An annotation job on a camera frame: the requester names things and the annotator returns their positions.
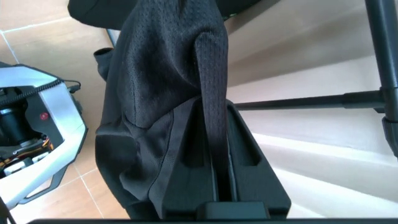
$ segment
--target floor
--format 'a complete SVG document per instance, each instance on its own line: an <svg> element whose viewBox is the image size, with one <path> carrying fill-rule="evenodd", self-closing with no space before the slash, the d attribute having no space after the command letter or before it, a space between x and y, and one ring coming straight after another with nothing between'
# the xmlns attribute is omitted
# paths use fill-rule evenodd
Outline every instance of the floor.
<svg viewBox="0 0 398 224"><path fill-rule="evenodd" d="M0 61L23 63L56 76L76 79L75 93L89 127L83 149L61 186L11 211L17 223L37 218L128 218L95 164L95 129L101 118L105 83L93 52L110 47L106 31L69 17L67 0L0 0Z"/></svg>

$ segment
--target wall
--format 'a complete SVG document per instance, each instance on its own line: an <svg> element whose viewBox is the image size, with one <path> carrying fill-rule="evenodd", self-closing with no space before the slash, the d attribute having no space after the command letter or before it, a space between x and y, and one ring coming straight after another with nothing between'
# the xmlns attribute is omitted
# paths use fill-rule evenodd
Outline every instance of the wall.
<svg viewBox="0 0 398 224"><path fill-rule="evenodd" d="M377 90L362 0L262 1L225 22L234 103ZM398 217L398 162L373 110L242 111L289 217Z"/></svg>

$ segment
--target black cloth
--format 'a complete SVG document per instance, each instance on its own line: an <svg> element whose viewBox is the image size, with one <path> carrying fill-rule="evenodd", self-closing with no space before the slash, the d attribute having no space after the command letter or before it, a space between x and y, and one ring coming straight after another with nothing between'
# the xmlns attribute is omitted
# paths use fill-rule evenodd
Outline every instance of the black cloth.
<svg viewBox="0 0 398 224"><path fill-rule="evenodd" d="M223 19L227 20L260 0L214 1L216 1ZM120 30L137 2L138 0L69 0L68 10L72 18L84 24Z"/></svg>
<svg viewBox="0 0 398 224"><path fill-rule="evenodd" d="M228 166L228 36L214 0L138 1L115 50L95 53L106 81L96 163L134 219L163 218L182 136L201 97L219 177Z"/></svg>

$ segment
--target red button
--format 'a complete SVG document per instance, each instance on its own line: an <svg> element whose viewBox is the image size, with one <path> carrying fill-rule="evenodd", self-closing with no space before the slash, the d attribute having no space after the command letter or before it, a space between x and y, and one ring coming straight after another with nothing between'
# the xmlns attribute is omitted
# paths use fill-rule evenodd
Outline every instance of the red button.
<svg viewBox="0 0 398 224"><path fill-rule="evenodd" d="M42 121L44 121L44 120L46 120L46 119L48 119L48 118L49 118L49 114L48 114L48 113L44 112L44 113L41 113L41 114L40 114L40 119L41 119Z"/></svg>

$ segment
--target tiled floor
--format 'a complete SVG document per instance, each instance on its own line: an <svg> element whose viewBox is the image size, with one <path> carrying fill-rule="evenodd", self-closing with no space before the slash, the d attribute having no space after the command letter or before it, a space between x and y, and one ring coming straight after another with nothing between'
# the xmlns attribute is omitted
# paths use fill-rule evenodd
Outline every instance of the tiled floor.
<svg viewBox="0 0 398 224"><path fill-rule="evenodd" d="M59 188L11 211L17 223L36 218L128 218L95 164L95 129L101 118L105 83L93 52L110 47L105 30L70 18L67 0L0 0L0 61L23 63L82 82L75 94L89 132L76 162Z"/></svg>

